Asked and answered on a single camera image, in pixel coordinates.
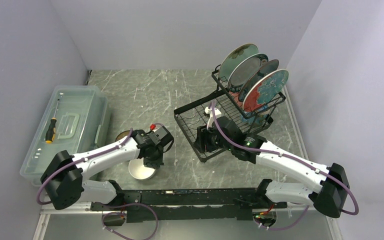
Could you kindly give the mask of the white bowl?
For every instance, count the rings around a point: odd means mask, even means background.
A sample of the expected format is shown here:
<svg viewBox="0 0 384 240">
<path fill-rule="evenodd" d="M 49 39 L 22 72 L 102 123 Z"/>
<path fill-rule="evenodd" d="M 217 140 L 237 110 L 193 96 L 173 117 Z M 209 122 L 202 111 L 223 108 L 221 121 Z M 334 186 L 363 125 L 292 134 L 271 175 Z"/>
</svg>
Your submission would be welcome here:
<svg viewBox="0 0 384 240">
<path fill-rule="evenodd" d="M 136 180 L 148 180 L 155 175 L 157 170 L 151 167 L 146 167 L 144 165 L 144 160 L 139 158 L 129 161 L 128 171 Z"/>
</svg>

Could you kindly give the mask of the black wire dish rack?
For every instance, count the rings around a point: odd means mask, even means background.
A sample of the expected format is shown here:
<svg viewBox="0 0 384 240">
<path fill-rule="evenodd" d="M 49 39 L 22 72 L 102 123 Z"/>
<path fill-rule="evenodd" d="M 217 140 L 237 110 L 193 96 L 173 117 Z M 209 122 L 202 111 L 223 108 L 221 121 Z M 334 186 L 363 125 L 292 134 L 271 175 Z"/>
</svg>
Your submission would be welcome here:
<svg viewBox="0 0 384 240">
<path fill-rule="evenodd" d="M 242 121 L 242 117 L 249 118 L 249 116 L 246 117 L 246 114 L 244 113 L 245 111 L 242 107 L 238 107 L 238 105 L 234 102 L 229 94 L 227 84 L 218 79 L 219 69 L 220 66 L 217 65 L 211 73 L 212 79 L 216 82 L 215 91 L 203 98 L 178 107 L 174 110 L 174 119 L 176 123 L 185 135 L 194 153 L 197 155 L 197 158 L 202 163 L 205 163 L 209 159 L 225 151 L 224 149 L 218 149 L 214 152 L 199 153 L 194 147 L 194 142 L 197 138 L 197 128 L 201 126 L 206 127 L 209 119 L 208 115 L 205 114 L 205 108 L 208 107 L 213 100 L 216 102 L 215 107 L 221 111 L 224 118 L 233 121 L 242 133 L 251 133 L 254 135 L 268 129 L 272 125 L 274 121 L 272 113 L 279 104 L 285 102 L 286 100 L 286 96 L 282 92 L 276 94 L 269 103 L 259 109 L 256 109 L 255 111 L 252 111 L 254 115 L 267 114 L 264 124 L 261 126 L 249 125 L 248 123 Z"/>
</svg>

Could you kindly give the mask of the white plate teal lettered rim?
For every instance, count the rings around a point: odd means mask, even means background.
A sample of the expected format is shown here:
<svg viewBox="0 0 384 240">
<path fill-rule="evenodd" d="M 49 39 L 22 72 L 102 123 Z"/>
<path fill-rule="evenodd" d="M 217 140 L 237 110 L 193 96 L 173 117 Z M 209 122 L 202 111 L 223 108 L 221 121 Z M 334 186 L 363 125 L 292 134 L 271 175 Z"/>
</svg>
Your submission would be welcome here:
<svg viewBox="0 0 384 240">
<path fill-rule="evenodd" d="M 268 60 L 268 56 L 264 53 L 256 53 L 243 60 L 229 76 L 227 82 L 228 90 L 238 93 L 251 76 Z"/>
</svg>

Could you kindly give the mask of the red rimmed bottom plate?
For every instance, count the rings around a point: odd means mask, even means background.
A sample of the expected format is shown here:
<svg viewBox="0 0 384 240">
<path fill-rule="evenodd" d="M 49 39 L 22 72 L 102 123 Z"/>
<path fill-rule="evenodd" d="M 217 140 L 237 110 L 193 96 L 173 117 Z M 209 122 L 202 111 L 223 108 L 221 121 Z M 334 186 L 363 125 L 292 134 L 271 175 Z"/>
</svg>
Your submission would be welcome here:
<svg viewBox="0 0 384 240">
<path fill-rule="evenodd" d="M 253 112 L 263 107 L 284 88 L 288 79 L 289 71 L 286 69 L 278 69 L 269 73 L 259 80 L 247 93 L 242 102 L 242 109 L 245 112 Z"/>
</svg>

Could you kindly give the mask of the light blue flower plate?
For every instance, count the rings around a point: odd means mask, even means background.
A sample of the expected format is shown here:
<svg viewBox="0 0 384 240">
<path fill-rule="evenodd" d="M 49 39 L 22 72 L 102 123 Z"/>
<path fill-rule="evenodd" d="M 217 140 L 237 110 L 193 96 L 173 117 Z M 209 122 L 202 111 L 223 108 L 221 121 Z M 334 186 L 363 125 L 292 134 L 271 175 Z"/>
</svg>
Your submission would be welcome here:
<svg viewBox="0 0 384 240">
<path fill-rule="evenodd" d="M 246 43 L 231 53 L 223 60 L 220 65 L 218 79 L 222 82 L 227 82 L 234 69 L 248 57 L 259 53 L 258 47 L 253 43 Z"/>
</svg>

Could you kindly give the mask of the dark teal plate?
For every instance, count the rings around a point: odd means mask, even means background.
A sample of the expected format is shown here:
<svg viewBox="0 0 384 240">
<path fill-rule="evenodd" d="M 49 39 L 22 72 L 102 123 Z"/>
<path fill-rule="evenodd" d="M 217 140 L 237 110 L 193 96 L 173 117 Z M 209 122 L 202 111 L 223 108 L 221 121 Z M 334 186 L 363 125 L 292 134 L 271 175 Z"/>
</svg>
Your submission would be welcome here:
<svg viewBox="0 0 384 240">
<path fill-rule="evenodd" d="M 238 95 L 238 101 L 243 102 L 253 88 L 253 86 L 266 75 L 276 71 L 279 67 L 280 61 L 278 59 L 270 60 L 264 63 L 243 85 Z"/>
</svg>

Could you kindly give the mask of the pink mug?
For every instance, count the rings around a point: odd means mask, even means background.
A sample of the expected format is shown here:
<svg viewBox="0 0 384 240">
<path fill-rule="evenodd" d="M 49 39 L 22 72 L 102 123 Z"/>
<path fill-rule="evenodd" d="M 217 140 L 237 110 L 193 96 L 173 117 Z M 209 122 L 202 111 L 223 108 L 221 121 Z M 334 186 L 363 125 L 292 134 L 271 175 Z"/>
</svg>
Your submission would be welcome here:
<svg viewBox="0 0 384 240">
<path fill-rule="evenodd" d="M 237 104 L 237 106 L 239 108 L 242 107 L 243 105 L 243 102 L 239 100 L 239 95 L 240 93 L 239 92 L 229 92 L 229 95 L 231 96 L 231 98 L 233 99 L 233 101 Z"/>
</svg>

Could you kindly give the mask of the blue mug orange inside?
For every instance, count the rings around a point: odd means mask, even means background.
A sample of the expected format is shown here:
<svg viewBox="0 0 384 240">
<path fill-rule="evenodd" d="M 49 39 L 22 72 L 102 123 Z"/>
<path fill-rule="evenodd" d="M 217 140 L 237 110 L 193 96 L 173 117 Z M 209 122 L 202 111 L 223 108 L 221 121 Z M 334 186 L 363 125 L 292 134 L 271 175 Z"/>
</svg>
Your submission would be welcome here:
<svg viewBox="0 0 384 240">
<path fill-rule="evenodd" d="M 241 120 L 249 125 L 253 126 L 262 126 L 264 122 L 266 121 L 267 114 L 253 114 L 252 112 L 244 112 L 246 117 L 242 117 Z"/>
</svg>

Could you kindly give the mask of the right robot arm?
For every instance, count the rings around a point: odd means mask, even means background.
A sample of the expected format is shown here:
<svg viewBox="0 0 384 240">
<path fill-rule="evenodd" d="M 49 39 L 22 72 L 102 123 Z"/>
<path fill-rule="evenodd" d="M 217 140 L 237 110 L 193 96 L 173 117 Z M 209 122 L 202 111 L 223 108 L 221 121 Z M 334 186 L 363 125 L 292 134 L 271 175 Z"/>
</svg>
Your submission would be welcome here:
<svg viewBox="0 0 384 240">
<path fill-rule="evenodd" d="M 341 214 L 352 214 L 344 209 L 346 198 L 352 194 L 343 166 L 306 160 L 258 134 L 243 133 L 235 122 L 224 116 L 218 117 L 210 126 L 199 126 L 196 131 L 193 146 L 202 154 L 227 150 L 241 161 L 270 167 L 297 181 L 262 180 L 255 194 L 260 207 L 289 202 L 313 206 L 319 213 L 335 219 Z"/>
</svg>

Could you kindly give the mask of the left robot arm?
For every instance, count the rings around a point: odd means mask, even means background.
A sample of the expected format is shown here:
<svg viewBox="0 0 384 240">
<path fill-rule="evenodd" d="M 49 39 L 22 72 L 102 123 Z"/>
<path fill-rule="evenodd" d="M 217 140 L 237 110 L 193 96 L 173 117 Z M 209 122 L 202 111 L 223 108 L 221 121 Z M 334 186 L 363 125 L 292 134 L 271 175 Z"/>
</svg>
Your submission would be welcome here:
<svg viewBox="0 0 384 240">
<path fill-rule="evenodd" d="M 117 210 L 125 203 L 125 194 L 114 180 L 92 180 L 94 175 L 117 164 L 141 159 L 146 168 L 163 166 L 163 155 L 174 144 L 166 127 L 148 132 L 130 129 L 127 136 L 103 147 L 70 154 L 58 152 L 40 178 L 36 194 L 39 205 L 63 210 L 78 202 L 93 202 Z"/>
</svg>

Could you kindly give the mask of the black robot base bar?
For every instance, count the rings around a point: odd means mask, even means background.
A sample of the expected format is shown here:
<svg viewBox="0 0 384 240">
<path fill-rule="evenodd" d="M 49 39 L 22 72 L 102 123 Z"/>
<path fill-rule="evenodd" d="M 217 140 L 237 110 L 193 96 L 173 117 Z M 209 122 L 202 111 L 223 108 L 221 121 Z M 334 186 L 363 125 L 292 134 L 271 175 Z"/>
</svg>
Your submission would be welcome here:
<svg viewBox="0 0 384 240">
<path fill-rule="evenodd" d="M 273 203 L 255 188 L 213 188 L 174 190 L 124 190 L 123 198 L 110 206 L 93 202 L 92 211 L 119 211 L 127 223 L 155 219 L 251 221 L 257 212 L 284 209 L 285 202 Z"/>
</svg>

